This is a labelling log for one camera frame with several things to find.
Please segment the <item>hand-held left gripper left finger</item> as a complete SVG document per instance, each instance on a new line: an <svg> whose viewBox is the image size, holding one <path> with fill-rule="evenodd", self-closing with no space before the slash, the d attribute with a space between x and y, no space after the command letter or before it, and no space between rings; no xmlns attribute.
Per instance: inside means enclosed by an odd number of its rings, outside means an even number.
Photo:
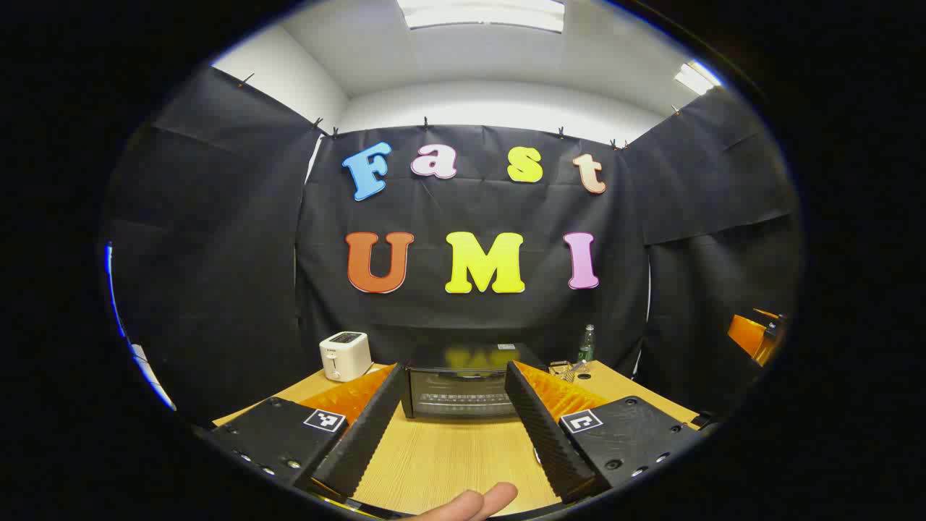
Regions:
<svg viewBox="0 0 926 521"><path fill-rule="evenodd" d="M206 442L282 485L335 498L354 495L396 412L403 364L301 402L271 397L206 432Z"/></svg>

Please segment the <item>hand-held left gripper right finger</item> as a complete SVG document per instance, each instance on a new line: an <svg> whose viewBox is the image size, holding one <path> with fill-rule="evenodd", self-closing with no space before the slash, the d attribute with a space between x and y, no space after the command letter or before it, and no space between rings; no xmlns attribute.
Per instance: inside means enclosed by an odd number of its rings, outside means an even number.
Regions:
<svg viewBox="0 0 926 521"><path fill-rule="evenodd" d="M565 504L627 488L703 439L639 395L606 399L518 360L507 363L505 390Z"/></svg>

